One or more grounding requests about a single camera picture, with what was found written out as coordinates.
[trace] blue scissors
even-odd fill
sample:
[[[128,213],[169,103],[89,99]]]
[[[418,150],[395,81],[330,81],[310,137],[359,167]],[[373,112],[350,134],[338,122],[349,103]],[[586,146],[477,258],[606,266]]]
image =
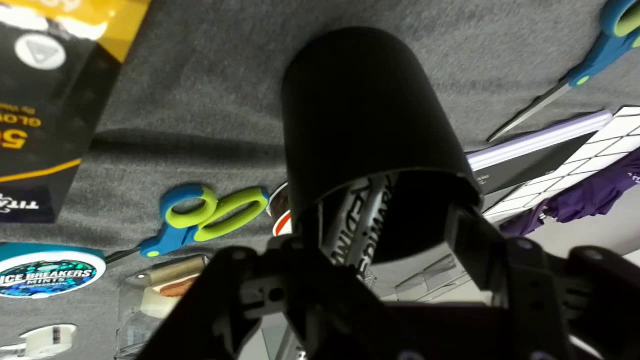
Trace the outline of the blue scissors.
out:
[[[637,0],[606,1],[600,11],[600,36],[586,58],[573,68],[558,85],[519,112],[517,117],[508,120],[492,136],[489,136],[486,141],[497,141],[567,91],[585,85],[590,78],[606,70],[635,48],[640,48],[640,4]]]
[[[156,258],[194,242],[226,236],[253,222],[267,206],[269,196],[262,188],[244,188],[224,198],[204,184],[172,188],[161,198],[164,218],[161,233],[144,240],[138,251]]]

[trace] gray fabric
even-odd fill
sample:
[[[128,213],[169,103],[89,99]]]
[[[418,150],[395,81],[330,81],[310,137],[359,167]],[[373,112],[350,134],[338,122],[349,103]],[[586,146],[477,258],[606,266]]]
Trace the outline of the gray fabric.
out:
[[[378,26],[408,41],[465,146],[481,146],[586,53],[603,4],[156,0],[58,224],[2,226],[0,238],[121,249],[158,229],[158,198],[174,184],[209,182],[220,193],[279,185],[287,177],[279,95],[284,68],[310,37],[341,26]],[[638,59],[640,53],[626,56],[522,128],[638,102]],[[262,246],[269,229],[264,216],[216,246]],[[117,314],[109,307],[118,296],[107,287],[115,280],[60,300],[2,300],[0,341],[75,311],[83,343],[63,357],[112,357]]]

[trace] scissors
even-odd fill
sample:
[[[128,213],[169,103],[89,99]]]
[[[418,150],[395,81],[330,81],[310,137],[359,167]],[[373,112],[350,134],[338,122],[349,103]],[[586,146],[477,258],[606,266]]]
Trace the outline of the scissors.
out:
[[[573,68],[560,84],[502,123],[486,141],[497,141],[506,131],[564,95],[585,85],[590,78],[621,59],[632,48],[640,48],[640,4],[637,0],[610,0],[600,11],[600,36],[586,58]]]
[[[267,206],[269,196],[258,185],[224,198],[204,184],[177,185],[161,198],[164,218],[161,233],[144,240],[138,251],[156,258],[194,242],[226,236],[253,222]]]

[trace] scissor blade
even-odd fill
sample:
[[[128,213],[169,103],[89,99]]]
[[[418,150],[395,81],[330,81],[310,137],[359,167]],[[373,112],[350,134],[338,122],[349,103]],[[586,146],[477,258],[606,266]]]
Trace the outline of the scissor blade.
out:
[[[526,105],[522,112],[517,114],[517,117],[508,120],[504,125],[501,125],[492,136],[486,137],[486,141],[497,141],[506,131],[517,128],[519,123],[526,122],[531,116],[546,107],[548,103],[556,102],[560,95],[564,95],[573,85],[567,81],[560,81],[553,89],[548,89],[545,95],[536,97],[531,105]]]

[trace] black plastic object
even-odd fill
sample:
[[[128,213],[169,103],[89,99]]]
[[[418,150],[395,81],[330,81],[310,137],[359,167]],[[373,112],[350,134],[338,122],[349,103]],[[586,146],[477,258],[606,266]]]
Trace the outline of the black plastic object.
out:
[[[290,63],[282,97],[294,231],[307,224],[323,243],[323,224],[336,219],[326,210],[336,206],[326,203],[354,179],[378,173],[399,173],[399,184],[377,262],[438,243],[447,203],[481,206],[420,61],[395,36],[344,27],[310,41]]]

